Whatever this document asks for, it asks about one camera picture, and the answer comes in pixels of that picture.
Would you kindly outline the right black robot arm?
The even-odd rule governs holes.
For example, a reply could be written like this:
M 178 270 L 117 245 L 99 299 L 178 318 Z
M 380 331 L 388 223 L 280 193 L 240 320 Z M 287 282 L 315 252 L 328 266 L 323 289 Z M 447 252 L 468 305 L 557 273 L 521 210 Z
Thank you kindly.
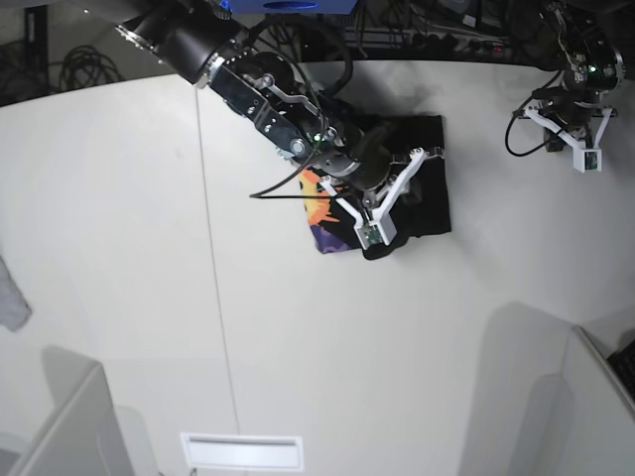
M 330 27 L 299 15 L 268 16 L 246 28 L 216 1 L 109 1 L 118 32 L 154 54 L 191 84 L 208 87 L 247 118 L 297 171 L 314 170 L 344 185 L 346 193 L 377 193 L 381 201 L 409 194 L 411 182 L 439 148 L 393 152 L 396 130 L 383 120 L 371 129 L 356 124 L 338 100 L 353 75 L 351 51 Z M 258 50 L 272 26 L 292 24 L 318 32 L 340 53 L 341 75 L 318 88 L 279 48 Z

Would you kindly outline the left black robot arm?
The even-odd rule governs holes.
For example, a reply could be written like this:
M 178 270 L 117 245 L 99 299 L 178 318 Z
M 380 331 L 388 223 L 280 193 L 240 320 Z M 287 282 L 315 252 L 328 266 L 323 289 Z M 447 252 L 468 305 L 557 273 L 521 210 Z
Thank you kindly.
M 503 20 L 514 48 L 555 75 L 513 111 L 504 137 L 508 153 L 524 158 L 542 148 L 570 148 L 584 172 L 600 169 L 600 141 L 618 115 L 606 99 L 634 78 L 633 12 L 632 1 L 509 2 Z M 510 146 L 518 120 L 543 130 L 543 142 L 524 153 Z

